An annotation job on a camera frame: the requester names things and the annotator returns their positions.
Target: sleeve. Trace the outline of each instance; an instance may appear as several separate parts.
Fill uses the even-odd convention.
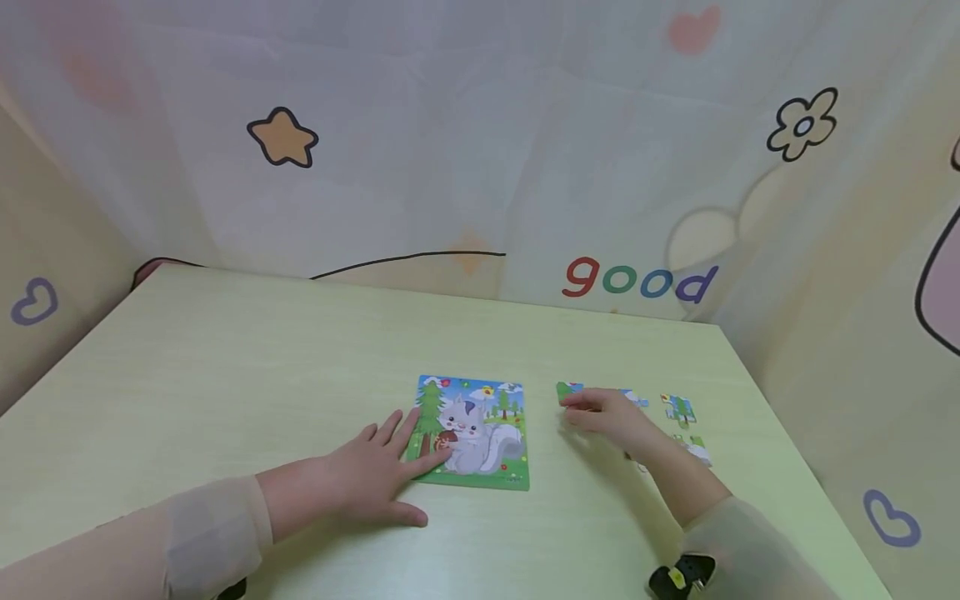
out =
[[[208,600],[272,545],[255,477],[167,498],[0,570],[0,598]]]
[[[837,598],[760,511],[733,496],[685,528],[683,552],[716,560],[704,592],[710,600]]]

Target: black object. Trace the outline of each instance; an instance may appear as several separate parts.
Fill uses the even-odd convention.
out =
[[[684,554],[673,566],[662,566],[647,585],[658,600],[685,600],[694,589],[703,589],[717,562],[706,554]]]
[[[217,600],[240,600],[247,595],[247,578],[244,577],[239,582],[220,592]]]

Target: fabric wall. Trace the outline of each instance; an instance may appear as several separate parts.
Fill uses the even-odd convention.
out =
[[[951,588],[954,2],[22,0],[0,34],[131,264],[719,323],[895,595]]]
[[[124,297],[138,253],[13,122],[3,89],[0,107],[2,415]]]

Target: wrist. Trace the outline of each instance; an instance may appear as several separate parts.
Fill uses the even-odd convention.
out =
[[[649,430],[636,432],[624,449],[635,460],[649,467],[651,463],[665,460],[683,450],[683,447],[650,423]]]
[[[328,485],[324,457],[308,458],[257,473],[270,515],[274,543],[289,538],[324,516],[341,510],[336,486]]]

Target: squirrel tail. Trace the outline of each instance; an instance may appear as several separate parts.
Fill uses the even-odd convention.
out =
[[[519,429],[508,424],[497,425],[490,439],[490,453],[480,472],[486,475],[496,471],[500,468],[500,461],[505,458],[518,459],[523,456],[525,449]]]

